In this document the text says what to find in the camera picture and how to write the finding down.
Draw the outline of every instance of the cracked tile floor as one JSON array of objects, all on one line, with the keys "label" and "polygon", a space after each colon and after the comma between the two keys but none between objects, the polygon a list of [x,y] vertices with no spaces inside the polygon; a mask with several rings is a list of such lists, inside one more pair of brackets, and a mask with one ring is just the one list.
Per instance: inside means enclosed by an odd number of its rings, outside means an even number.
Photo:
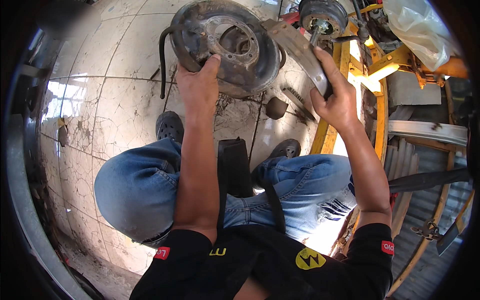
[{"label": "cracked tile floor", "polygon": [[[262,20],[277,20],[299,1],[236,2]],[[83,251],[137,274],[146,271],[155,250],[133,243],[102,217],[95,202],[93,180],[109,158],[154,142],[155,121],[163,111],[173,110],[185,120],[175,77],[177,60],[169,42],[165,50],[171,80],[167,83],[165,99],[159,96],[159,75],[153,80],[149,78],[159,65],[161,32],[176,11],[188,2],[96,2],[94,7],[102,19],[100,26],[85,39],[64,43],[44,97],[39,140],[59,229]],[[350,1],[341,3],[348,12],[353,12]],[[287,138],[300,141],[301,155],[308,154],[316,124],[297,115],[281,92],[286,86],[297,90],[313,111],[309,95],[313,85],[299,65],[288,57],[275,82],[263,93],[247,99],[220,95],[214,121],[215,143],[238,136],[243,138],[251,168]],[[287,113],[279,120],[265,115],[265,105],[273,96],[289,103]],[[63,124],[68,130],[59,132]]]}]

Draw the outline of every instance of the jeans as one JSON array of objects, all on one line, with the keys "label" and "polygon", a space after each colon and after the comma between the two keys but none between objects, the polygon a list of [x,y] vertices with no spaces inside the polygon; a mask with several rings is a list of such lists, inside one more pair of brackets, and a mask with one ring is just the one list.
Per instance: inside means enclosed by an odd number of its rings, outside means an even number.
[{"label": "jeans", "polygon": [[[109,159],[95,179],[95,197],[102,216],[133,241],[152,248],[159,234],[173,224],[180,177],[181,144],[161,139]],[[307,155],[267,159],[259,176],[273,183],[280,199],[286,234],[303,241],[322,222],[337,222],[356,205],[348,158]],[[236,198],[227,195],[224,227],[274,226],[265,193]]]}]

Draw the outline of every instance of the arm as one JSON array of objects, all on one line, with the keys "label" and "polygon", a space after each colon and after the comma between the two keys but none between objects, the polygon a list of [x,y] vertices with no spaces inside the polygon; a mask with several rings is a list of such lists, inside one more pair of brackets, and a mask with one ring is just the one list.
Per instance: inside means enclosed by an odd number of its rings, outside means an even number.
[{"label": "arm", "polygon": [[197,73],[188,72],[178,64],[177,75],[185,104],[185,134],[172,230],[197,231],[212,244],[216,241],[219,210],[212,128],[218,99],[216,74],[219,65],[220,56],[213,55]]},{"label": "arm", "polygon": [[355,87],[340,73],[327,52],[319,47],[314,52],[332,84],[333,95],[325,101],[314,88],[310,91],[312,104],[315,112],[338,131],[345,143],[360,209],[358,228],[370,223],[391,226],[388,180],[357,117]]}]

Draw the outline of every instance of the right hand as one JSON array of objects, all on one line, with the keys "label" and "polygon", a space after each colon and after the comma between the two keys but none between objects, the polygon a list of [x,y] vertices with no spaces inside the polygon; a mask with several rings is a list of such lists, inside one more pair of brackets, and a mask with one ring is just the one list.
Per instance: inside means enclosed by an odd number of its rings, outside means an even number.
[{"label": "right hand", "polygon": [[216,74],[220,55],[212,55],[199,72],[189,72],[178,63],[177,85],[185,104],[186,122],[208,121],[215,114],[218,99]]},{"label": "right hand", "polygon": [[328,101],[325,101],[317,88],[311,89],[313,109],[339,134],[342,134],[360,123],[357,117],[356,89],[340,73],[328,52],[320,47],[315,47],[313,52],[322,63],[324,72],[333,87],[333,94]]}]

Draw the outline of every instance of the brake backing plate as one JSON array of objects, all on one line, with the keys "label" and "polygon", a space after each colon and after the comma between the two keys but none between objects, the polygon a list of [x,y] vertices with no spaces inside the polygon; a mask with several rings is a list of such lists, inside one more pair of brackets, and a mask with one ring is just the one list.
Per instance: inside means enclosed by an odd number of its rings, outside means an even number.
[{"label": "brake backing plate", "polygon": [[170,34],[180,63],[198,72],[213,54],[222,57],[219,90],[234,98],[264,91],[278,75],[280,52],[246,7],[229,0],[194,1],[183,6],[171,25],[183,30]]}]

